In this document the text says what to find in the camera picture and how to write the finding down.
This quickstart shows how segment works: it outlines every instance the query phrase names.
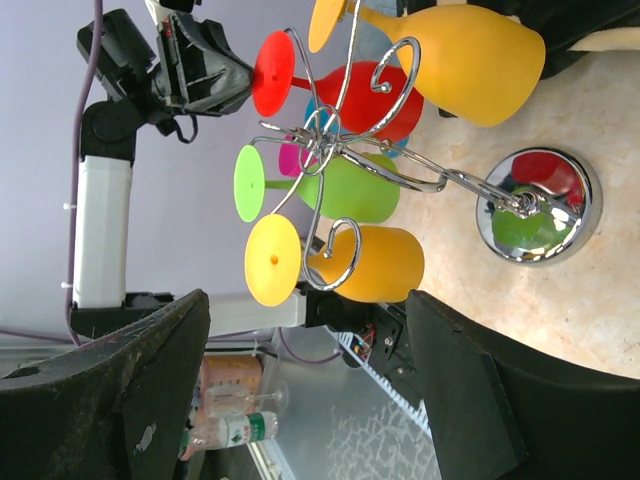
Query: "green bottle label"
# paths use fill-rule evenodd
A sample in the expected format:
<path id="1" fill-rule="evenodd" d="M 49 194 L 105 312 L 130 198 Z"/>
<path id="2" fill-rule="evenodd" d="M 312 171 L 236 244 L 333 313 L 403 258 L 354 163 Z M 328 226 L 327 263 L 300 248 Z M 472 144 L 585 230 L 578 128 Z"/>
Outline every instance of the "green bottle label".
<path id="1" fill-rule="evenodd" d="M 259 442 L 260 440 L 264 440 L 266 432 L 264 416 L 261 413 L 250 413 L 247 417 L 249 417 L 249 425 L 251 428 L 251 440 L 249 441 Z"/>
<path id="2" fill-rule="evenodd" d="M 226 422 L 229 435 L 226 447 L 264 440 L 266 424 L 262 413 L 235 415 L 227 418 Z"/>

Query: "water bottle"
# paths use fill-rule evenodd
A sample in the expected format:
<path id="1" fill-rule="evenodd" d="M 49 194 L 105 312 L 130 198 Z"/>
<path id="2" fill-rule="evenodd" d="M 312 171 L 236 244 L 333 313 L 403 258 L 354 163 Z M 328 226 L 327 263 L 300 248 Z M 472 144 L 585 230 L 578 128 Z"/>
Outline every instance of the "water bottle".
<path id="1" fill-rule="evenodd" d="M 189 432 L 193 450 L 219 450 L 273 438 L 278 417 L 273 412 L 229 415 L 209 419 Z"/>

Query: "purple cable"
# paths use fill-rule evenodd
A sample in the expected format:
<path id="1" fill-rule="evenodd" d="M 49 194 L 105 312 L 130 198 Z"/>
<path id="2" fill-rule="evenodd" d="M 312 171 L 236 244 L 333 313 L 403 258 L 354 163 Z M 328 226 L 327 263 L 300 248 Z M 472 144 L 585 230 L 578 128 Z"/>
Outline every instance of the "purple cable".
<path id="1" fill-rule="evenodd" d="M 282 342 L 282 346 L 287 351 L 287 353 L 289 353 L 289 355 L 291 355 L 291 357 L 294 360 L 296 360 L 296 361 L 298 361 L 300 363 L 306 363 L 307 365 L 324 365 L 325 363 L 329 363 L 329 362 L 335 360 L 336 358 L 342 356 L 342 352 L 337 352 L 337 353 L 334 353 L 333 355 L 331 355 L 330 357 L 323 358 L 322 360 L 307 360 L 305 358 L 299 357 L 298 355 L 293 353 L 293 351 L 291 351 L 291 348 L 289 348 L 289 345 L 287 344 L 287 341 L 284 339 L 284 334 L 282 333 L 282 328 L 278 328 L 278 335 L 280 335 L 280 341 Z"/>
<path id="2" fill-rule="evenodd" d="M 71 145 L 71 205 L 74 206 L 70 210 L 69 222 L 69 263 L 67 266 L 67 284 L 71 288 L 67 289 L 65 300 L 65 318 L 67 319 L 67 328 L 69 336 L 74 345 L 80 345 L 78 334 L 71 328 L 71 303 L 73 302 L 73 271 L 75 267 L 75 249 L 76 249 L 76 211 L 78 205 L 78 179 L 80 177 L 80 133 L 82 128 L 82 115 L 84 114 L 91 84 L 98 68 L 98 57 L 100 56 L 100 42 L 102 41 L 102 0 L 94 0 L 93 2 L 94 20 L 93 20 L 93 37 L 91 39 L 91 52 L 89 53 L 89 61 L 87 62 L 87 70 L 84 76 L 84 82 L 80 89 L 80 97 L 76 106 L 76 113 L 73 119 L 73 143 Z"/>

